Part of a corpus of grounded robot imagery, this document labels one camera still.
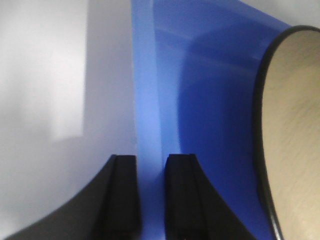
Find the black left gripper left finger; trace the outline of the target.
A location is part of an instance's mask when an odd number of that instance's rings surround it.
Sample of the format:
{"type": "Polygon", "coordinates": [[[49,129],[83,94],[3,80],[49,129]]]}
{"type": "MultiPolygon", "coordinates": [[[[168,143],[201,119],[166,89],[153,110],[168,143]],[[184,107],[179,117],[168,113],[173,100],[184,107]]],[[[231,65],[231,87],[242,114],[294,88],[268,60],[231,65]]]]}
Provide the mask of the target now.
{"type": "Polygon", "coordinates": [[[141,232],[137,159],[111,155],[72,199],[9,240],[137,240],[141,232]]]}

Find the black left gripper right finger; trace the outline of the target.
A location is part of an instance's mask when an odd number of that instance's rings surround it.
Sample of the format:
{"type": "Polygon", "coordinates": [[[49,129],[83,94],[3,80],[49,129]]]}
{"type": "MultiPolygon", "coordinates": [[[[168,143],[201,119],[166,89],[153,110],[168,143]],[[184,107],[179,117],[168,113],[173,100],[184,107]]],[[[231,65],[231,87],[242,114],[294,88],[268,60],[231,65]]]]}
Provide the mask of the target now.
{"type": "Polygon", "coordinates": [[[164,175],[166,239],[254,239],[212,186],[195,154],[170,154],[164,175]]]}

